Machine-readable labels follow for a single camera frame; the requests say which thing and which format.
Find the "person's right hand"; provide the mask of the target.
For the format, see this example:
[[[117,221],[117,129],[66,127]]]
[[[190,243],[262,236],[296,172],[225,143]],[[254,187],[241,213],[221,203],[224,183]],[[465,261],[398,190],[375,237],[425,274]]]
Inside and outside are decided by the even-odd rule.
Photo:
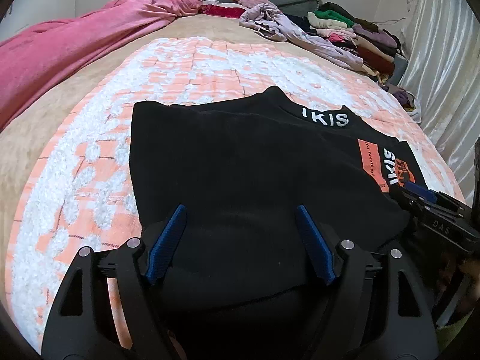
[[[448,308],[462,311],[474,308],[479,300],[479,261],[470,259],[458,264],[444,295]]]

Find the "green sleeve forearm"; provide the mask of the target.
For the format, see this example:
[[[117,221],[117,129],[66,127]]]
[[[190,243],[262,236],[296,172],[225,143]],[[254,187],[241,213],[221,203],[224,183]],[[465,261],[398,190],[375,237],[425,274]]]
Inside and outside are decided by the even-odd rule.
[[[469,319],[469,316],[466,315],[463,319],[459,321],[437,328],[435,330],[439,351],[442,352],[448,345],[454,340],[454,338],[459,334],[461,329],[465,326],[465,323]]]

